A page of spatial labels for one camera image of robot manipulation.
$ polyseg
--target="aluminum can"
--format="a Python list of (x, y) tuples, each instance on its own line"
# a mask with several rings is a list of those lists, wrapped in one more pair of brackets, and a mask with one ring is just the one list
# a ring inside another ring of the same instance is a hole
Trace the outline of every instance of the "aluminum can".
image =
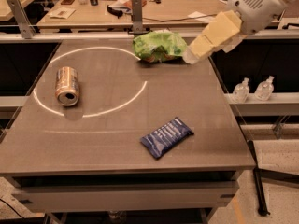
[(79, 98), (78, 72), (65, 66), (57, 71), (55, 97), (63, 106), (75, 105)]

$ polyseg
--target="crumpled plastic bag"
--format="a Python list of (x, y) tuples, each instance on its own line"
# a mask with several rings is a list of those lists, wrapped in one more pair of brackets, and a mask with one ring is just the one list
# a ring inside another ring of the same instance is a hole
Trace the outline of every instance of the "crumpled plastic bag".
[(134, 38), (133, 48), (141, 60), (163, 63), (182, 57), (187, 44), (178, 33), (162, 30)]

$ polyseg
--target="floor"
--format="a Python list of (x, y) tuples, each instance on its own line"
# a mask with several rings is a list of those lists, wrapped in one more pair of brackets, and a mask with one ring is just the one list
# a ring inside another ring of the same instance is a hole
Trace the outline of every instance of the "floor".
[[(273, 135), (271, 127), (252, 126), (260, 168), (299, 174), (299, 127), (285, 126), (282, 138)], [(219, 208), (209, 224), (297, 224), (299, 218), (299, 184), (278, 183), (263, 179), (263, 189), (269, 216), (261, 217), (251, 171), (239, 178), (240, 190), (227, 207)], [(12, 186), (0, 178), (0, 198), (9, 203), (23, 217), (41, 217), (33, 214), (11, 196)], [(20, 218), (6, 204), (0, 202), (0, 220)]]

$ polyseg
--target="workbench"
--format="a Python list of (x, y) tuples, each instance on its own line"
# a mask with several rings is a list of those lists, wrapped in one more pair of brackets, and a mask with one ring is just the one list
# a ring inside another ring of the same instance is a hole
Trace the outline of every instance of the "workbench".
[[(54, 96), (63, 66), (78, 71), (71, 107)], [(155, 160), (139, 140), (174, 117), (195, 135)], [(210, 219), (253, 167), (211, 61), (145, 63), (131, 38), (63, 41), (0, 144), (0, 176), (14, 196), (56, 219), (190, 208)]]

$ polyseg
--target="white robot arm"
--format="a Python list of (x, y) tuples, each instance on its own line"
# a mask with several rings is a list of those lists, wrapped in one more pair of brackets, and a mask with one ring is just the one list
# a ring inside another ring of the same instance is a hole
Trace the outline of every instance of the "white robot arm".
[(239, 14), (241, 32), (253, 35), (277, 18), (294, 0), (228, 0), (227, 9)]
[(228, 0), (227, 11), (216, 18), (188, 46), (187, 63), (204, 60), (214, 51), (228, 52), (247, 35), (254, 35), (277, 18), (295, 0)]

